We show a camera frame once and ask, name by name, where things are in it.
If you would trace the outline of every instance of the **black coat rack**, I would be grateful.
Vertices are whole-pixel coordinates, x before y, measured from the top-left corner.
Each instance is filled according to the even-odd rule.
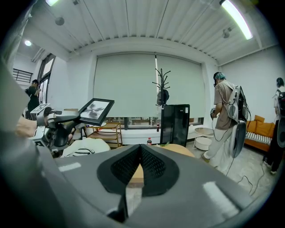
[[[162,144],[162,142],[163,142],[163,128],[164,128],[164,90],[170,88],[170,86],[165,88],[165,85],[168,84],[168,82],[165,83],[165,81],[167,79],[167,76],[165,78],[164,78],[164,76],[167,73],[171,72],[171,71],[168,71],[165,74],[163,74],[162,68],[160,69],[160,72],[157,69],[156,69],[156,71],[159,73],[159,76],[160,76],[160,79],[161,79],[161,84],[158,84],[158,83],[155,83],[155,82],[153,82],[153,83],[156,84],[157,87],[161,90],[161,105],[162,105],[162,108],[161,108],[160,144]]]

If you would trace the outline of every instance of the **smoke detector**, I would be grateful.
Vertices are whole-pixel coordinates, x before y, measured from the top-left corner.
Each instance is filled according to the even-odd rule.
[[[229,38],[229,36],[230,36],[230,31],[231,31],[231,30],[232,30],[231,28],[223,29],[223,35],[222,35],[222,37],[223,37],[224,39]]]
[[[55,19],[55,23],[57,24],[57,25],[59,25],[59,26],[61,26],[61,25],[63,25],[64,24],[64,19],[63,19],[63,17],[57,17],[56,19]]]

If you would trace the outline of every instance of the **person in black clothes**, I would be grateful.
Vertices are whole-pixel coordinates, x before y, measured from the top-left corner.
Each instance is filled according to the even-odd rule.
[[[30,119],[30,112],[40,105],[39,98],[37,97],[41,89],[38,89],[39,82],[37,79],[33,80],[31,86],[27,89],[26,93],[30,97],[28,103],[28,118]]]
[[[282,160],[283,156],[283,151],[284,149],[281,148],[278,143],[277,143],[277,130],[278,130],[278,123],[280,120],[280,108],[279,108],[279,103],[278,103],[278,97],[279,94],[282,92],[285,92],[285,87],[284,87],[284,81],[281,77],[279,77],[277,80],[277,91],[273,97],[274,99],[274,108],[275,108],[275,113],[276,113],[276,123],[274,127],[274,132],[273,132],[273,138],[270,143],[270,148],[268,151],[268,154],[263,157],[263,163],[268,167],[271,168],[271,174],[276,174],[277,169],[280,165],[280,162]]]

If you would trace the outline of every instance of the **orange pillow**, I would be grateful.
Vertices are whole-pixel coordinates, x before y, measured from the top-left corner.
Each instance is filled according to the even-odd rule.
[[[256,128],[257,128],[257,122],[256,121],[247,121],[246,122],[246,130],[248,132],[255,133]]]
[[[260,121],[260,122],[264,123],[265,118],[263,118],[263,117],[261,117],[261,116],[255,115],[255,116],[254,116],[254,120],[257,120],[257,121]]]
[[[268,137],[272,124],[271,123],[262,123],[260,121],[256,122],[256,134],[260,134]]]
[[[271,123],[271,128],[269,130],[268,137],[273,138],[274,128],[275,128],[275,124]]]

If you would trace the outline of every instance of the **metal railing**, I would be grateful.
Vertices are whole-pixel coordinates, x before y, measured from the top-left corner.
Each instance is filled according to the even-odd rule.
[[[13,77],[16,81],[22,81],[22,82],[31,82],[33,73],[23,71],[20,69],[13,69]]]

